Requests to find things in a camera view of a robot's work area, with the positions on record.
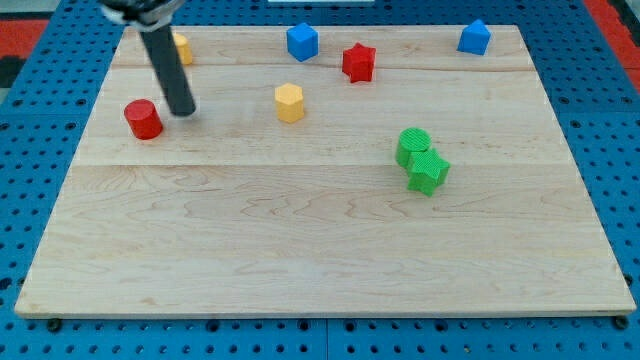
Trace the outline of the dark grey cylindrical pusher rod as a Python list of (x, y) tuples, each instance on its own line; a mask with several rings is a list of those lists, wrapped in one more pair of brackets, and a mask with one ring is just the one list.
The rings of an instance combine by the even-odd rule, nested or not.
[(196, 104), (171, 26), (165, 25), (154, 31), (141, 32), (140, 36), (169, 111), (179, 117), (192, 115), (196, 111)]

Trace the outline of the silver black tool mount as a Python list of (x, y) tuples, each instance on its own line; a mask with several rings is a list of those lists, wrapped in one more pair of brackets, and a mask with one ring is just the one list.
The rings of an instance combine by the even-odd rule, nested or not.
[(111, 22), (153, 32), (169, 25), (185, 0), (99, 0), (98, 3)]

